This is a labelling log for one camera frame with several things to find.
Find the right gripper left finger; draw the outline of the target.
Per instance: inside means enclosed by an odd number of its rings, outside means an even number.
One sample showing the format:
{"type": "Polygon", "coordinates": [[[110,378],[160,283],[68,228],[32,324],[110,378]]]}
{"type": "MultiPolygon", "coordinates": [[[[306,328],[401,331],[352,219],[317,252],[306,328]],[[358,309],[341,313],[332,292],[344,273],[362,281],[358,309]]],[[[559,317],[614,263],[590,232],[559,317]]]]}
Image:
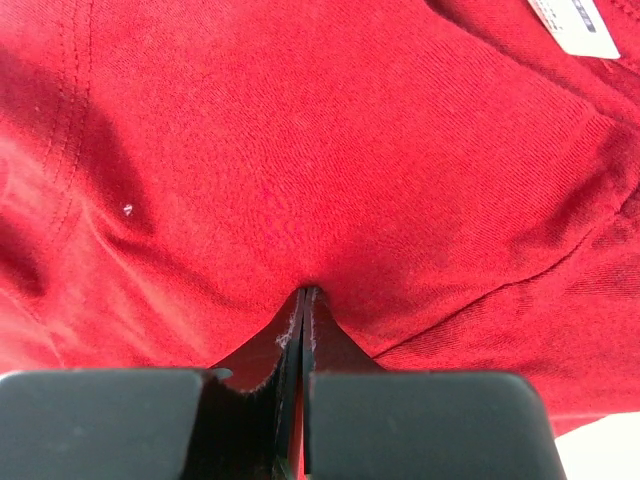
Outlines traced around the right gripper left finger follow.
{"type": "Polygon", "coordinates": [[[5,479],[294,479],[306,293],[209,368],[13,371],[5,479]]]}

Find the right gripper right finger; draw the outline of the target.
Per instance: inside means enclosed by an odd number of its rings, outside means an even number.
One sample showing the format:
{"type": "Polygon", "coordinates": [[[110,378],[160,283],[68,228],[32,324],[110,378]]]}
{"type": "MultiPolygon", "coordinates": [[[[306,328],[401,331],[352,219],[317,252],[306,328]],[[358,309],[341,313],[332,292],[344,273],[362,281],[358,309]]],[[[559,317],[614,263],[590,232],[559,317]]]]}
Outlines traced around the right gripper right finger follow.
{"type": "Polygon", "coordinates": [[[302,310],[304,461],[311,479],[563,479],[542,400],[501,371],[392,371],[337,324],[323,292],[302,310]]]}

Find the red t shirt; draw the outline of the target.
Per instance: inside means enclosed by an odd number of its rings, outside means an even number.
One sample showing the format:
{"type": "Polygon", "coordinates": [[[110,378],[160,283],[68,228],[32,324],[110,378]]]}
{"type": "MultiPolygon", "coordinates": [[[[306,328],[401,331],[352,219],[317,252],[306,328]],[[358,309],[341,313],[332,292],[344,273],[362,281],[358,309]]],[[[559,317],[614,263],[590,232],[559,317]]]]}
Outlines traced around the red t shirt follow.
{"type": "Polygon", "coordinates": [[[639,407],[639,5],[5,1],[1,367],[210,366],[322,288],[390,369],[639,407]]]}

